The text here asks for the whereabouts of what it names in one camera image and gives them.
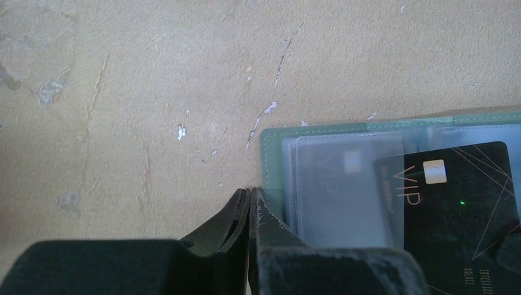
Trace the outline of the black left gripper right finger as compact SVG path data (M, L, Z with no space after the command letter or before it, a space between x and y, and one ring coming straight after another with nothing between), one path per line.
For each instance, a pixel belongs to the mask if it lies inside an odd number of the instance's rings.
M253 294L429 294L414 258L392 248L314 248L250 196L249 274Z

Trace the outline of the black VIP card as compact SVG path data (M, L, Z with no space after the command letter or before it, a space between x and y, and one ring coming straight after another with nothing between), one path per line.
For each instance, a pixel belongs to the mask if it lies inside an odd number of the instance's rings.
M520 232L501 141L394 155L375 162L391 231L420 265L431 294L519 294L500 241Z
M404 206L381 188L378 162L403 168L402 135L303 136L296 141L297 229L317 248L404 247Z

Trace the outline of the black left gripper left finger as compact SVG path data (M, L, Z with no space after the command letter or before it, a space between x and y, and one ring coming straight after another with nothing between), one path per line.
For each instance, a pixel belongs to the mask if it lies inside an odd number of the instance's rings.
M185 237L48 240L31 245L1 283L2 294L244 294L249 191Z

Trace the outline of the teal card holder wallet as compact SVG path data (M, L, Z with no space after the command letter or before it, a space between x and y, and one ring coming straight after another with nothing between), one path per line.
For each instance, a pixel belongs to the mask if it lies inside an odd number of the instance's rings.
M301 239L297 229L296 141L303 136L363 133L402 135L404 154L492 141L504 142L514 190L520 190L520 113L496 112L340 125L268 128L260 136L262 184L275 214Z

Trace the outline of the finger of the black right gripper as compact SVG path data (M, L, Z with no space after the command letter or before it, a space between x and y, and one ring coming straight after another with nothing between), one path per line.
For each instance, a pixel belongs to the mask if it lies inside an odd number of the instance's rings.
M520 233L506 235L499 241L495 261L502 268L520 275Z

